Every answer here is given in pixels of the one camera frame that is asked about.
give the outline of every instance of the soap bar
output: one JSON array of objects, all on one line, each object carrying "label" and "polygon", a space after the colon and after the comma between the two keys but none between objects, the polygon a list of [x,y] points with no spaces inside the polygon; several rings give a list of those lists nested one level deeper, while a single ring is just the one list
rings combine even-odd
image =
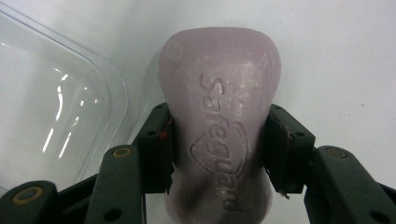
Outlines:
[{"label": "soap bar", "polygon": [[276,46],[250,29],[192,29],[169,38],[159,69],[175,127],[168,215],[261,223],[272,201],[261,139],[280,78]]}]

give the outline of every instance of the plastic lid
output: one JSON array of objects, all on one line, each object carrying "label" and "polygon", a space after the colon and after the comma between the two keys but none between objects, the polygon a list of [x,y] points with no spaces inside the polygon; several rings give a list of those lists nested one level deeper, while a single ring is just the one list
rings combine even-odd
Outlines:
[{"label": "plastic lid", "polygon": [[95,174],[128,106],[120,73],[3,4],[0,30],[0,187]]}]

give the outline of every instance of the brass screw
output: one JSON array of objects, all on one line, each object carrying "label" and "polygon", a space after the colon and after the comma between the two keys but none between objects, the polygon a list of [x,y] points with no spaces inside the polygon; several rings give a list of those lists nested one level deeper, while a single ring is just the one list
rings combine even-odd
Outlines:
[{"label": "brass screw", "polygon": [[326,152],[329,155],[334,156],[339,159],[345,159],[347,157],[347,154],[345,152],[343,152],[337,148],[332,148],[332,147],[326,148]]},{"label": "brass screw", "polygon": [[41,187],[23,189],[12,198],[12,202],[16,205],[23,205],[36,200],[42,193],[43,188]]},{"label": "brass screw", "polygon": [[132,154],[131,149],[127,147],[119,148],[113,151],[113,157],[115,158],[123,158]]}]

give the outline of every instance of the white background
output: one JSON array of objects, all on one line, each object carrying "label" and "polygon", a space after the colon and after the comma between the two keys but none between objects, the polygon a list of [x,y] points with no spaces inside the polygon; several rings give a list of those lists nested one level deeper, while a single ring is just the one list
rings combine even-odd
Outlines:
[{"label": "white background", "polygon": [[[317,137],[317,147],[351,151],[378,182],[396,188],[395,1],[2,2],[117,66],[134,108],[131,139],[164,101],[157,60],[170,35],[206,26],[261,31],[282,60],[274,103]],[[148,197],[148,223],[172,223],[162,197]],[[303,196],[275,194],[265,223],[308,223]]]}]

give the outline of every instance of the embossed safeguard logo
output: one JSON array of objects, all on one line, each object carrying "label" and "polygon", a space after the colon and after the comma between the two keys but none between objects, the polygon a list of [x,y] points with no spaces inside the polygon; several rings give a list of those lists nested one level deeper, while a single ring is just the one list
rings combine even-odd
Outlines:
[{"label": "embossed safeguard logo", "polygon": [[[190,154],[203,170],[215,176],[218,187],[225,192],[221,195],[223,209],[241,212],[243,210],[238,207],[235,182],[247,163],[248,139],[245,128],[242,123],[229,121],[222,116],[219,97],[224,95],[225,89],[220,78],[204,84],[204,76],[200,75],[199,87],[203,94],[207,130],[191,144]],[[231,151],[230,147],[236,147],[237,150]]]}]

